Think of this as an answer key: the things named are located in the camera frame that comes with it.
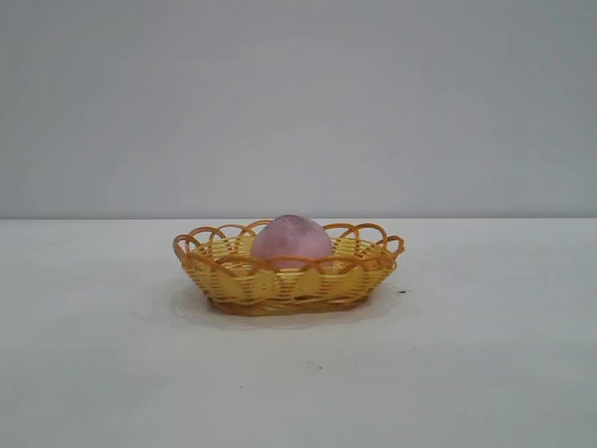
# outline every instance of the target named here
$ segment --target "yellow wicker basket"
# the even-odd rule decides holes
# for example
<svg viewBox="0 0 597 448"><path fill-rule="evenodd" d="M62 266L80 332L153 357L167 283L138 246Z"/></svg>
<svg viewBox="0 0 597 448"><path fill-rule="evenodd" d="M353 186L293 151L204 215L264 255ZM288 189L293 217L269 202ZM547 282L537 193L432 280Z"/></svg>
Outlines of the yellow wicker basket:
<svg viewBox="0 0 597 448"><path fill-rule="evenodd" d="M233 315L289 315L345 311L366 301L375 288L396 269L404 252L404 240L388 236L377 224L336 223L326 231L344 230L332 237L334 255L324 259L250 256L256 228L270 219L248 226L228 224L200 227L174 239L174 252L182 267L220 311ZM224 230L238 230L228 236ZM377 243L361 238L373 229L382 237ZM395 242L396 250L389 244ZM304 262L300 269L277 269L273 262L293 259Z"/></svg>

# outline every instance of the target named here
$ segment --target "basket base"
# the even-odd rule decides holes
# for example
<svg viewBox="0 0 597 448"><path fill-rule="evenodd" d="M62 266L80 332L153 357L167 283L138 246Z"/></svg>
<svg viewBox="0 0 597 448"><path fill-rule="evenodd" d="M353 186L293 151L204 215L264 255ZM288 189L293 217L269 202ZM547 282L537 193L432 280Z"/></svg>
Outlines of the basket base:
<svg viewBox="0 0 597 448"><path fill-rule="evenodd" d="M338 311L350 311L368 301L369 296L362 297L356 301L341 303L311 302L298 304L272 304L262 302L255 305L239 305L231 302L217 302L208 299L216 310L227 315L265 316L265 315L305 315L316 313L334 313Z"/></svg>

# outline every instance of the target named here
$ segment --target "white backdrop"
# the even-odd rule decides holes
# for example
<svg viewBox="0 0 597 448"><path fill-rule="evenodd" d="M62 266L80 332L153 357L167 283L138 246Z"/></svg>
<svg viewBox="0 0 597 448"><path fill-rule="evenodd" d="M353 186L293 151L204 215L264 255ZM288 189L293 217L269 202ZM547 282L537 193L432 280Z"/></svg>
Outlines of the white backdrop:
<svg viewBox="0 0 597 448"><path fill-rule="evenodd" d="M597 216L594 0L3 0L0 217Z"/></svg>

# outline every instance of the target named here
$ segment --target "basket rim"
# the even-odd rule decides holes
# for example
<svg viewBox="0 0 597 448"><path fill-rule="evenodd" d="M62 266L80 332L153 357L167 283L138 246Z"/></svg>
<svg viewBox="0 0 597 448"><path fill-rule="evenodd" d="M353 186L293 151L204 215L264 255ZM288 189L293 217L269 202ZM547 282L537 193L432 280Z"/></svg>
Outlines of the basket rim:
<svg viewBox="0 0 597 448"><path fill-rule="evenodd" d="M253 275L260 270L266 270L274 273L304 273L310 269L315 269L320 274L325 274L325 263L333 261L348 261L348 266L344 270L337 273L344 274L356 266L360 266L366 271L375 271L375 269L368 268L368 264L370 264L372 261L386 261L394 264L398 256L406 250L403 238L401 238L398 235L388 236L385 229L378 224L364 222L358 225L353 225L350 223L336 222L322 226L326 231L334 229L345 229L345 232L340 237L332 237L333 240L338 241L343 239L351 239L356 240L357 242L364 242L371 245L372 247L381 248L382 253L363 258L346 255L332 255L320 259L305 259L303 257L295 256L278 256L268 259L258 259L251 256L240 255L226 255L219 259L215 259L214 257L212 257L212 251L210 249L213 246L216 236L219 237L221 239L220 241L222 241L224 244L236 244L236 246L238 247L238 244L240 243L243 237L257 236L257 233L255 231L256 227L267 225L272 221L273 219L260 219L246 226L242 224L225 224L220 227L198 227L190 231L189 233L183 233L174 238L174 253L182 263L183 267L190 267L193 261L199 261L209 265L212 269L223 271L224 273L230 276L239 276L234 271L231 271L230 269L223 266L223 264L226 262L241 262L252 264L253 269L251 269L251 271L247 275ZM227 236L223 232L224 229L238 229L240 230L240 232L238 235L235 236ZM382 238L377 242L362 239L360 237L360 231L363 229L376 230L380 233ZM196 238L196 236L200 235L201 233L210 233L209 241L207 243L200 243L198 238ZM388 244L392 242L397 242L397 249L395 251L392 251L388 248ZM199 249L205 246L207 246L207 256L198 253ZM274 264L276 261L280 260L296 260L304 263L304 266L301 268L280 269L277 268Z"/></svg>

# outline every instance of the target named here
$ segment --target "pink ball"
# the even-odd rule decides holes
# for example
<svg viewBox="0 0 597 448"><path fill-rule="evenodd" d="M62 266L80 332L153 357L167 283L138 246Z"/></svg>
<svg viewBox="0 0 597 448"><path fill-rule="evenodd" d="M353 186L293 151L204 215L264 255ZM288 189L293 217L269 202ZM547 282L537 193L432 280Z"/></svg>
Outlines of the pink ball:
<svg viewBox="0 0 597 448"><path fill-rule="evenodd" d="M334 246L324 228L315 221L296 215L283 215L274 219L259 233L251 248L251 256L256 259L282 255L321 259L334 255ZM275 262L279 269L300 268L303 265L298 260Z"/></svg>

